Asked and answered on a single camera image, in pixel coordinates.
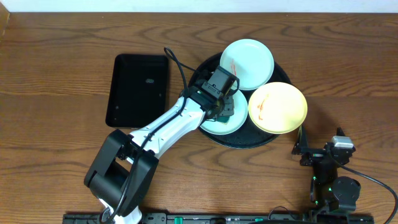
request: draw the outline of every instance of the stacked plates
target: stacked plates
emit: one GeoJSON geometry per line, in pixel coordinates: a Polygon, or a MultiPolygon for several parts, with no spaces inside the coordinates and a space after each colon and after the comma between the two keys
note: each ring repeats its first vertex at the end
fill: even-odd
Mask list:
{"type": "MultiPolygon", "coordinates": [[[[274,63],[264,44],[249,39],[235,41],[197,70],[211,72],[218,65],[239,78],[240,91],[233,95],[234,115],[227,123],[205,121],[199,128],[204,135],[228,147],[251,148],[302,124],[307,114],[305,98],[274,63]]],[[[194,74],[190,85],[206,78],[199,76],[194,74]]]]}

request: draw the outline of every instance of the white plate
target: white plate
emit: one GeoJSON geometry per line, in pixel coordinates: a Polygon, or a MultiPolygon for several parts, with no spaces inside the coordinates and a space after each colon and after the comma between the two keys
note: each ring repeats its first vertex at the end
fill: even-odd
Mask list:
{"type": "Polygon", "coordinates": [[[242,39],[224,50],[220,66],[239,78],[240,90],[254,90],[270,79],[274,71],[274,58],[261,42],[242,39]]]}
{"type": "Polygon", "coordinates": [[[229,117],[228,122],[205,121],[200,126],[203,130],[211,134],[222,135],[232,133],[243,125],[248,116],[248,102],[240,90],[232,97],[234,99],[234,115],[229,117]]]}

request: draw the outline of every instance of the wire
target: wire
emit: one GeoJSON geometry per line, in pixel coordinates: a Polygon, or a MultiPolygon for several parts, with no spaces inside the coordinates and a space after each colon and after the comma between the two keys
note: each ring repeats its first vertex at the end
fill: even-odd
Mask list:
{"type": "Polygon", "coordinates": [[[166,56],[168,56],[171,60],[173,60],[175,63],[177,63],[177,65],[180,64],[178,67],[182,66],[182,67],[185,67],[185,68],[187,68],[187,69],[189,69],[191,71],[199,72],[198,70],[196,70],[194,68],[191,68],[188,65],[184,65],[183,63],[179,62],[170,48],[165,47],[164,48],[164,52],[166,53],[166,56]]]}
{"type": "Polygon", "coordinates": [[[372,177],[370,177],[370,176],[368,176],[368,175],[362,174],[362,173],[360,173],[360,172],[358,172],[358,171],[356,171],[356,170],[353,170],[353,169],[350,169],[350,168],[348,168],[348,167],[345,167],[344,165],[341,165],[335,158],[333,158],[333,156],[331,155],[331,152],[330,152],[330,151],[328,151],[328,155],[330,156],[330,158],[333,160],[333,162],[335,162],[335,164],[336,164],[338,167],[341,167],[341,168],[343,168],[344,170],[347,170],[347,171],[352,172],[353,174],[356,174],[356,175],[359,175],[359,176],[361,176],[361,177],[364,177],[364,178],[366,178],[366,179],[368,179],[368,180],[371,180],[371,181],[373,181],[373,182],[379,184],[380,186],[384,187],[385,189],[387,189],[388,191],[390,191],[390,192],[392,193],[392,195],[394,196],[395,205],[394,205],[394,209],[393,209],[393,211],[392,211],[390,217],[387,219],[387,221],[385,222],[385,224],[390,223],[391,220],[392,220],[392,219],[394,218],[394,216],[396,215],[397,210],[398,210],[398,196],[397,196],[397,194],[394,192],[394,190],[392,190],[388,185],[384,184],[383,182],[381,182],[381,181],[379,181],[379,180],[376,180],[375,178],[372,178],[372,177]]]}
{"type": "Polygon", "coordinates": [[[175,113],[171,118],[169,118],[168,120],[166,120],[165,122],[163,122],[162,124],[160,124],[158,127],[156,127],[156,128],[155,128],[153,131],[151,131],[151,132],[147,135],[147,137],[144,139],[144,141],[142,142],[140,148],[138,149],[137,156],[136,156],[136,158],[134,159],[134,162],[133,162],[133,164],[132,164],[132,166],[131,166],[131,168],[130,168],[130,173],[129,173],[127,179],[126,179],[126,184],[125,184],[125,186],[124,186],[124,188],[123,188],[122,196],[120,197],[118,206],[115,208],[115,210],[114,210],[114,212],[112,213],[112,215],[111,215],[105,222],[102,222],[102,221],[100,220],[100,223],[110,224],[110,223],[113,221],[113,219],[115,218],[116,214],[118,214],[118,212],[120,211],[120,208],[121,208],[121,206],[122,206],[124,200],[126,199],[127,191],[129,190],[129,187],[130,187],[130,183],[131,183],[130,179],[132,178],[132,172],[136,169],[137,164],[138,164],[138,160],[139,160],[139,158],[141,157],[142,152],[143,152],[144,147],[145,147],[145,145],[147,144],[147,142],[152,138],[152,136],[153,136],[158,130],[160,130],[161,128],[163,128],[167,123],[169,123],[171,120],[173,120],[173,119],[176,118],[177,116],[180,116],[181,113],[182,113],[182,111],[184,110],[185,104],[187,103],[187,93],[188,93],[187,90],[188,90],[188,86],[187,86],[187,80],[185,79],[185,75],[184,75],[184,71],[182,70],[182,67],[185,67],[185,68],[187,68],[187,69],[193,70],[193,71],[195,71],[195,72],[197,72],[197,71],[196,71],[195,69],[191,68],[191,67],[188,67],[188,66],[186,66],[186,65],[184,65],[184,64],[182,64],[182,63],[180,63],[180,61],[178,61],[177,57],[175,56],[175,54],[173,53],[173,51],[172,51],[170,48],[165,47],[165,48],[164,48],[164,52],[166,53],[166,55],[167,55],[168,57],[170,57],[170,58],[171,58],[175,63],[177,63],[177,65],[178,65],[178,69],[180,70],[181,77],[182,77],[182,81],[183,81],[183,84],[184,84],[184,90],[183,90],[183,91],[184,91],[184,93],[183,93],[184,101],[183,101],[183,103],[182,103],[182,106],[181,106],[180,110],[179,110],[177,113],[175,113]]]}
{"type": "MultiPolygon", "coordinates": [[[[181,66],[182,66],[182,67],[185,67],[185,68],[187,68],[187,69],[193,71],[194,74],[195,74],[195,72],[199,73],[198,70],[196,70],[196,69],[194,69],[194,68],[192,68],[192,67],[189,67],[188,65],[185,65],[185,64],[179,62],[170,48],[165,47],[165,48],[164,48],[164,52],[166,53],[166,55],[167,55],[171,60],[173,60],[175,63],[177,63],[177,65],[180,64],[178,67],[181,67],[181,66]]],[[[236,80],[236,89],[230,91],[230,92],[227,94],[227,96],[232,96],[232,95],[234,95],[234,94],[239,90],[239,86],[240,86],[239,79],[237,79],[237,80],[236,80]]]]}
{"type": "Polygon", "coordinates": [[[295,218],[293,217],[293,215],[292,215],[292,213],[290,212],[290,210],[287,209],[286,207],[283,207],[283,206],[276,206],[275,208],[273,208],[273,209],[269,212],[269,214],[268,214],[268,220],[271,220],[271,215],[272,215],[272,213],[274,212],[274,210],[277,209],[277,208],[284,208],[294,220],[297,220],[297,219],[295,219],[295,218]]]}

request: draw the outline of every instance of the yellow plate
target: yellow plate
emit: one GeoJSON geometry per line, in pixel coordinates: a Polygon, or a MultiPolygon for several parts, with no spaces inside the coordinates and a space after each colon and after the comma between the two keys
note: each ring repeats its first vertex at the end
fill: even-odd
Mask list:
{"type": "Polygon", "coordinates": [[[284,134],[298,128],[307,115],[303,93],[287,83],[260,86],[250,97],[249,115],[261,130],[284,134]]]}

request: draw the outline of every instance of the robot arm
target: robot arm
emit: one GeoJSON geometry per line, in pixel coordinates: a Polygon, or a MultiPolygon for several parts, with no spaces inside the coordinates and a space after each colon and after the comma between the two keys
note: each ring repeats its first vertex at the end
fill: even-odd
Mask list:
{"type": "Polygon", "coordinates": [[[107,220],[106,213],[113,213],[118,206],[123,189],[128,185],[125,199],[114,221],[117,224],[138,223],[142,216],[138,205],[147,193],[162,154],[182,136],[199,127],[203,120],[215,119],[221,114],[233,115],[230,111],[226,113],[223,105],[227,104],[226,96],[230,95],[229,90],[238,78],[222,67],[208,76],[211,76],[209,80],[198,80],[185,90],[185,96],[180,97],[168,112],[151,124],[132,131],[129,135],[117,129],[106,138],[84,181],[107,208],[101,217],[103,221],[107,220]],[[134,159],[139,150],[139,158],[134,159]],[[127,159],[131,164],[135,163],[135,167],[129,172],[116,162],[116,158],[127,159]]]}
{"type": "MultiPolygon", "coordinates": [[[[134,136],[132,141],[141,146],[145,138],[160,124],[167,121],[175,113],[178,113],[183,104],[183,97],[180,97],[176,104],[164,113],[161,117],[157,118],[151,124],[137,131],[132,131],[131,136],[134,136]]],[[[164,127],[158,130],[150,141],[144,147],[146,151],[152,151],[156,158],[160,158],[163,153],[168,150],[177,140],[190,131],[195,130],[205,118],[205,112],[201,106],[193,101],[191,98],[187,99],[184,110],[181,115],[174,118],[171,122],[167,123],[164,127]]]]}

